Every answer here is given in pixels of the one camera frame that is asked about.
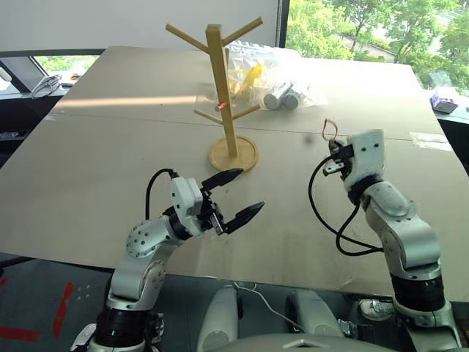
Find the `white cable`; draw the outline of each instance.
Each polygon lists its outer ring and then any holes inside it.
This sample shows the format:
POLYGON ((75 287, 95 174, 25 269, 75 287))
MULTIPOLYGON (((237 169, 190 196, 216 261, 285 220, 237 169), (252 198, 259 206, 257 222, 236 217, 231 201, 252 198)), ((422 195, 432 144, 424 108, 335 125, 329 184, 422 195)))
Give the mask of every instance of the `white cable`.
POLYGON ((300 330, 303 330, 303 332, 306 332, 306 330, 302 327, 302 326, 299 326, 298 324, 296 324, 293 320, 287 318, 285 315, 282 315, 280 314, 279 312, 277 312, 276 310, 274 310, 274 308, 272 308, 269 304, 269 302, 267 302, 267 299, 265 299, 265 297, 260 293, 260 292, 257 292, 256 291, 256 288, 257 288, 257 284, 254 284, 254 288, 246 288, 246 287, 242 287, 242 286, 239 286, 239 284, 236 282, 236 281, 233 281, 234 283, 234 286, 236 286, 237 288, 239 288, 240 290, 246 290, 246 291, 249 291, 249 292, 252 292, 252 293, 256 293, 265 303, 265 306, 275 315, 279 316, 280 318, 282 319, 285 319, 287 322, 289 322, 290 324, 292 324, 294 327, 300 329, 300 330))
POLYGON ((42 97, 52 94, 53 92, 58 90, 58 88, 60 87, 61 79, 62 79, 61 75, 55 75, 55 76, 43 78, 41 82, 39 82, 39 84, 35 86, 34 89, 32 90, 31 92, 32 98, 37 99, 37 98, 42 98, 42 97), (39 93, 41 90, 45 88, 49 88, 49 91, 45 93, 44 95, 37 96, 37 93, 39 93))

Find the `window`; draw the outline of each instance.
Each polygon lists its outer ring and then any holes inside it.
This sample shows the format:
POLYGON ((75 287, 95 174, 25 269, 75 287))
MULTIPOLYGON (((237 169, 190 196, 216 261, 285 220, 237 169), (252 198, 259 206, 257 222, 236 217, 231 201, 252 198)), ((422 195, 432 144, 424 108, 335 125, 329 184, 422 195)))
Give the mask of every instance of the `window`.
POLYGON ((61 75, 62 83, 73 83, 93 65, 99 55, 35 56, 50 76, 61 75))
POLYGON ((6 82, 0 78, 0 95, 12 93, 19 93, 19 90, 17 90, 10 82, 6 82))
POLYGON ((412 66, 424 89, 469 96, 468 0, 289 0, 286 48, 412 66))

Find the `white wall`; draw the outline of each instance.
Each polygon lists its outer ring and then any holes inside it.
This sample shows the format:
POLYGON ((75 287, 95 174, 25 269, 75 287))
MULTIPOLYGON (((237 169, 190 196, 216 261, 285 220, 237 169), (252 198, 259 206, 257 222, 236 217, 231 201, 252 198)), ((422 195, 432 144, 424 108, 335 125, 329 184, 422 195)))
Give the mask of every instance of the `white wall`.
POLYGON ((191 48, 166 23, 206 42, 208 23, 227 35, 262 16, 244 40, 275 45, 277 0, 0 0, 0 52, 132 45, 191 48))

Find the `red tape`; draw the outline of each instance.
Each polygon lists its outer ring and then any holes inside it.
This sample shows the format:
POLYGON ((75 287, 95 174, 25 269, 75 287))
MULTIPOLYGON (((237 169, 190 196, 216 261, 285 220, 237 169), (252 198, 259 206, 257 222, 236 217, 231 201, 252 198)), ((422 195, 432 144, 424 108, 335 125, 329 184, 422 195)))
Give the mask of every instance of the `red tape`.
POLYGON ((5 328, 0 326, 0 339, 35 342, 42 331, 5 328))
POLYGON ((60 336, 60 332, 62 331, 62 325, 64 324, 65 315, 67 314, 67 302, 70 299, 73 287, 75 285, 72 282, 67 282, 65 285, 64 294, 62 295, 62 299, 60 300, 60 305, 56 313, 56 317, 53 319, 53 335, 55 337, 60 336))
POLYGON ((226 102, 225 101, 221 101, 220 103, 217 104, 217 107, 221 110, 221 109, 225 109, 226 107, 226 102))

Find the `purple object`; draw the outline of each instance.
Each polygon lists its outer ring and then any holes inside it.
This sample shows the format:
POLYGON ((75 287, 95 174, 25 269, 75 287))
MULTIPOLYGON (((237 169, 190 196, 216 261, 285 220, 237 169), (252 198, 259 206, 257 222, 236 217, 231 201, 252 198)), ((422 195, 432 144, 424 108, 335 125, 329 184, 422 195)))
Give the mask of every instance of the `purple object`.
POLYGON ((430 99, 433 110, 447 114, 452 113, 457 108, 457 104, 453 98, 449 97, 451 93, 449 89, 438 89, 430 99))

